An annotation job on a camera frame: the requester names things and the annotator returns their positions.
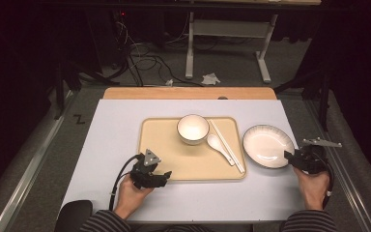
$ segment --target striped sleeve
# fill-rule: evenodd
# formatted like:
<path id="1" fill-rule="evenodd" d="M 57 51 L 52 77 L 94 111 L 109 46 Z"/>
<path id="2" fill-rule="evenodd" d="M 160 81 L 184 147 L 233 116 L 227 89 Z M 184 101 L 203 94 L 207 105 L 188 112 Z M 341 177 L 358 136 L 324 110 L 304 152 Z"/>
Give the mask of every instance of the striped sleeve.
<path id="1" fill-rule="evenodd" d="M 322 231 L 335 232 L 336 225 L 332 217 L 325 211 L 298 211 L 289 216 L 282 232 L 290 231 Z"/>
<path id="2" fill-rule="evenodd" d="M 98 211 L 80 227 L 80 231 L 129 232 L 129 225 L 111 211 Z"/>

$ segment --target hand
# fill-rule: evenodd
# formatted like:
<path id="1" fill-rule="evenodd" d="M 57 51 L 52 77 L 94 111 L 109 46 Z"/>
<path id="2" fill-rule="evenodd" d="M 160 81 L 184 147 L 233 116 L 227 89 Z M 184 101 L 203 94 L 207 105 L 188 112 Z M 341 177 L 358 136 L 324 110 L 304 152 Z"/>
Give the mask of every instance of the hand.
<path id="1" fill-rule="evenodd" d="M 127 219 L 143 203 L 144 198 L 154 190 L 154 188 L 138 189 L 130 178 L 130 174 L 125 176 L 119 187 L 119 197 L 114 213 L 122 219 Z"/>
<path id="2" fill-rule="evenodd" d="M 324 210 L 323 202 L 329 185 L 327 171 L 318 174 L 306 174 L 294 167 L 300 183 L 300 193 L 307 210 Z"/>

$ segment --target chopsticks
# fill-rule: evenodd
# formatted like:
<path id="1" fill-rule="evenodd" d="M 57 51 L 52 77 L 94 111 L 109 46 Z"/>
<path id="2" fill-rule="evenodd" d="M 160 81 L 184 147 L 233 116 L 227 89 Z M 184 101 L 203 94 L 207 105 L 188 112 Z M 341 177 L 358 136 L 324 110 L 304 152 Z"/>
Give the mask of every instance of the chopsticks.
<path id="1" fill-rule="evenodd" d="M 214 123 L 213 120 L 208 120 L 211 125 L 213 125 L 216 133 L 218 134 L 219 138 L 221 139 L 222 143 L 224 144 L 225 148 L 227 149 L 228 153 L 230 154 L 231 156 L 231 159 L 234 160 L 236 166 L 238 167 L 238 169 L 240 170 L 241 173 L 244 173 L 245 170 L 243 169 L 243 166 L 240 164 L 240 162 L 238 161 L 236 155 L 234 155 L 233 151 L 231 150 L 230 146 L 228 145 L 227 141 L 225 141 L 224 137 L 222 136 L 221 132 L 219 131 L 218 127 L 216 126 L 216 124 Z"/>

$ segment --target beige tray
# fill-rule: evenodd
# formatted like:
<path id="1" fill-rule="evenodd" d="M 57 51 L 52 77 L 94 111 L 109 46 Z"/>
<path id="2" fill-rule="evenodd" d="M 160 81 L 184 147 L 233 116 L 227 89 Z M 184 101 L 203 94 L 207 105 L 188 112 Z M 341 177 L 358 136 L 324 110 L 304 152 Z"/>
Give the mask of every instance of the beige tray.
<path id="1" fill-rule="evenodd" d="M 173 171 L 170 180 L 243 178 L 246 174 L 246 165 L 236 121 L 227 117 L 206 119 L 212 119 L 215 122 L 245 169 L 244 173 L 240 173 L 236 165 L 231 166 L 223 155 L 208 145 L 207 141 L 196 146 L 185 144 L 177 133 L 180 118 L 146 119 L 141 128 L 138 151 L 145 154 L 146 149 L 150 149 L 160 157 L 161 162 L 154 173 L 162 174 Z M 211 125 L 210 133 L 216 134 Z"/>

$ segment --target white table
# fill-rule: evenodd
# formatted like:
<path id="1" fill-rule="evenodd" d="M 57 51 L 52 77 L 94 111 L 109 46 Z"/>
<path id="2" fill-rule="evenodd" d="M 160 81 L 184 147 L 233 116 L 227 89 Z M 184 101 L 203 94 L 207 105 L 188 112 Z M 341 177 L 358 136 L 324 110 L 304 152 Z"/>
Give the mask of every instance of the white table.
<path id="1" fill-rule="evenodd" d="M 108 209 L 109 192 L 120 169 L 137 154 L 143 120 L 181 117 L 189 113 L 233 117 L 241 137 L 254 125 L 268 124 L 282 129 L 295 141 L 280 101 L 100 100 L 63 205 L 88 199 L 94 204 L 94 212 Z M 164 188 L 156 188 L 129 220 L 253 222 L 283 220 L 292 212 L 303 209 L 291 166 L 267 169 L 250 157 L 246 160 L 247 175 L 242 180 L 169 182 Z"/>
<path id="2" fill-rule="evenodd" d="M 225 2 L 245 4 L 275 4 L 275 5 L 320 5 L 321 0 L 191 0 L 194 2 Z M 265 62 L 265 55 L 271 41 L 277 14 L 271 16 L 270 21 L 248 22 L 231 20 L 204 20 L 194 19 L 194 12 L 189 13 L 188 50 L 185 60 L 185 78 L 192 79 L 194 67 L 194 36 L 220 36 L 241 38 L 262 38 L 264 43 L 260 51 L 256 51 L 256 59 L 264 83 L 271 83 L 270 73 Z"/>

